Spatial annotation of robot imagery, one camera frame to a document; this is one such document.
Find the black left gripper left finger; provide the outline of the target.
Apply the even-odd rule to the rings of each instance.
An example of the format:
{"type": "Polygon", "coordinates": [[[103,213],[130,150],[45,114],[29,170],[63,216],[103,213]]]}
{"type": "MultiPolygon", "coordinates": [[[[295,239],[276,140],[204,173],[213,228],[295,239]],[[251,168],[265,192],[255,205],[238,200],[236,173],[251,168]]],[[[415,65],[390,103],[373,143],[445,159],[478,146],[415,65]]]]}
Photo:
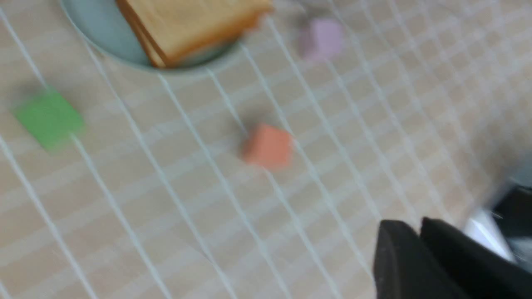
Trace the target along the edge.
{"type": "Polygon", "coordinates": [[[416,231],[399,220],[379,223],[374,251],[378,299],[468,299],[423,245],[416,231]]]}

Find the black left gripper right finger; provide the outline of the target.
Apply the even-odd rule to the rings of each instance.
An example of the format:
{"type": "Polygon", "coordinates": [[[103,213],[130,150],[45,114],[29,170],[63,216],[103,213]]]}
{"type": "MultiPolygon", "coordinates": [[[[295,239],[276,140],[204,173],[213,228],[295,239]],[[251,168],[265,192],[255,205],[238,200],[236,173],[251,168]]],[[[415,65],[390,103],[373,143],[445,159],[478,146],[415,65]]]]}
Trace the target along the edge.
{"type": "Polygon", "coordinates": [[[471,299],[530,299],[531,274],[440,219],[423,218],[420,239],[471,299]]]}

